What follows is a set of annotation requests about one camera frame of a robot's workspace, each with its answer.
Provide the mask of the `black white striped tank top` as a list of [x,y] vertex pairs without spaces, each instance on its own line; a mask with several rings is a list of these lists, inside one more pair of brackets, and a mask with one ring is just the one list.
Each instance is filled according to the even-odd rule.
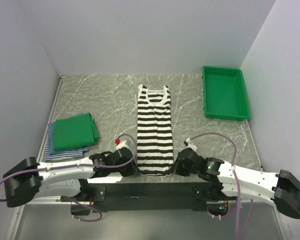
[[137,98],[137,160],[143,175],[165,176],[174,164],[171,94],[168,86],[141,84]]

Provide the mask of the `green tank top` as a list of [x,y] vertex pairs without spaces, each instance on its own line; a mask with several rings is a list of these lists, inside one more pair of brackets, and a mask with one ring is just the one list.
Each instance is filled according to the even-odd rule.
[[53,128],[53,150],[59,152],[89,147],[99,137],[97,125],[89,112],[58,119]]

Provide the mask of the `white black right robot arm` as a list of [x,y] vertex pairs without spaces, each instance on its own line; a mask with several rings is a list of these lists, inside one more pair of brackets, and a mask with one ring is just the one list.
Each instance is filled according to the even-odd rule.
[[198,200],[218,202],[235,198],[266,203],[281,214],[300,219],[300,181],[289,171],[263,172],[244,168],[213,157],[203,158],[191,148],[178,153],[176,174],[191,174],[208,182],[193,190]]

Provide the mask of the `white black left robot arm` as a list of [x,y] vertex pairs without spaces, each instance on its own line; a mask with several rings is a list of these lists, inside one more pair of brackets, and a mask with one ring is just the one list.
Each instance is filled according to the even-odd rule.
[[7,207],[25,205],[36,198],[63,196],[84,201],[93,196],[88,180],[119,172],[134,171],[136,155],[127,147],[114,152],[96,153],[78,160],[37,162],[34,157],[21,161],[3,175]]

